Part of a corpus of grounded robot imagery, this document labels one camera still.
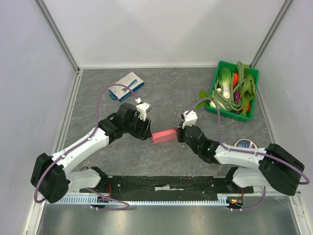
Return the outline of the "pink paper box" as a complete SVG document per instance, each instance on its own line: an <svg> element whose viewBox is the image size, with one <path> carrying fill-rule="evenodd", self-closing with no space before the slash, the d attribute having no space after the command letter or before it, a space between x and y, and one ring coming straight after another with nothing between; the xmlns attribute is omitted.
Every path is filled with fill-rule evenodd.
<svg viewBox="0 0 313 235"><path fill-rule="evenodd" d="M175 128L152 133L152 144L159 144L162 142L174 140L177 138Z"/></svg>

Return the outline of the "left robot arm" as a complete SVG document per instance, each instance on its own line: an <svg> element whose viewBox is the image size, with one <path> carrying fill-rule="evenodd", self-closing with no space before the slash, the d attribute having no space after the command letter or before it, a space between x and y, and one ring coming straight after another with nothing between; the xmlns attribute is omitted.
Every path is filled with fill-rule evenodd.
<svg viewBox="0 0 313 235"><path fill-rule="evenodd" d="M35 187L34 200L38 194L50 203L58 202L67 192L92 188L103 192L107 188L107 175L98 167L85 171L73 169L97 150L104 148L124 134L136 139L151 137L151 120L147 117L151 105L141 102L136 106L122 104L116 113L100 120L96 127L69 147L52 154L43 153L36 159L31 184Z"/></svg>

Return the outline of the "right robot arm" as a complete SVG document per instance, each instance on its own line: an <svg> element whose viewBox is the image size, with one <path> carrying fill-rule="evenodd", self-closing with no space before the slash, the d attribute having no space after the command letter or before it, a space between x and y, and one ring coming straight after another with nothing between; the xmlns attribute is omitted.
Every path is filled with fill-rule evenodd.
<svg viewBox="0 0 313 235"><path fill-rule="evenodd" d="M178 142L186 143L204 162L234 166L224 180L228 192L258 186L272 187L288 196L295 195L305 167L281 146L271 143L267 148L234 147L208 139L194 125L179 127L176 132Z"/></svg>

